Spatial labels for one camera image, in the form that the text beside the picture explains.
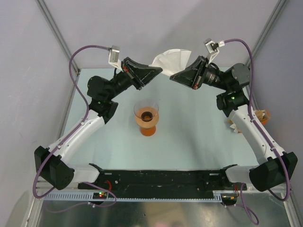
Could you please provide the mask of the white paper coffee filter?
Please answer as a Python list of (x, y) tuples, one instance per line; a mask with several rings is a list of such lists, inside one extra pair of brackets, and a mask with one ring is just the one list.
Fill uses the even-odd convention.
[(186, 49), (170, 49), (157, 55), (149, 66), (162, 68), (162, 74), (170, 77), (186, 68), (191, 53)]

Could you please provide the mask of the clear glass dripper cone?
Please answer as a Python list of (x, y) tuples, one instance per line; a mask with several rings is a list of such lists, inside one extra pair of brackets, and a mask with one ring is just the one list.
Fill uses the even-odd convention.
[(159, 106), (152, 99), (140, 100), (134, 105), (134, 114), (143, 122), (151, 122), (159, 115)]

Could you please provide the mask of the orange glass carafe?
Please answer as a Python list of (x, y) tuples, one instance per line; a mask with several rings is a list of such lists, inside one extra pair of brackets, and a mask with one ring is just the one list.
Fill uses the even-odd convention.
[(156, 132), (156, 126), (153, 126), (151, 128), (143, 128), (143, 127), (140, 128), (140, 133), (143, 136), (149, 137), (152, 136), (155, 132)]

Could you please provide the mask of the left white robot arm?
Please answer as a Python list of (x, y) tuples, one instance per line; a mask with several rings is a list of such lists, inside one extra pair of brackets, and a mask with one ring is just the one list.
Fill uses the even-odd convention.
[(101, 168), (90, 163), (75, 167), (69, 162), (82, 143), (103, 127), (115, 114), (118, 103), (113, 98), (133, 86), (140, 90), (162, 72), (161, 67), (139, 64), (130, 58), (121, 62), (121, 71), (108, 80), (93, 76), (88, 80), (87, 95), (91, 102), (84, 116), (64, 136), (47, 148), (39, 146), (35, 152), (37, 173), (55, 189), (62, 190), (70, 183), (88, 182), (99, 189), (105, 184)]

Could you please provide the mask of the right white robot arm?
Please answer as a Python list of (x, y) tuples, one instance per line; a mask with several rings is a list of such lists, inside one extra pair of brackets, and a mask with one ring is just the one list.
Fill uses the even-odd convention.
[(250, 82), (250, 70), (237, 63), (222, 72), (199, 56), (190, 66), (170, 77), (170, 80), (199, 89), (203, 84), (224, 90), (217, 95), (217, 108), (224, 112), (242, 132), (257, 159), (257, 166), (229, 166), (219, 177), (219, 185), (228, 190), (236, 182), (250, 183), (258, 191), (267, 191), (291, 179), (298, 158), (293, 152), (285, 152), (269, 135), (255, 115), (243, 87)]

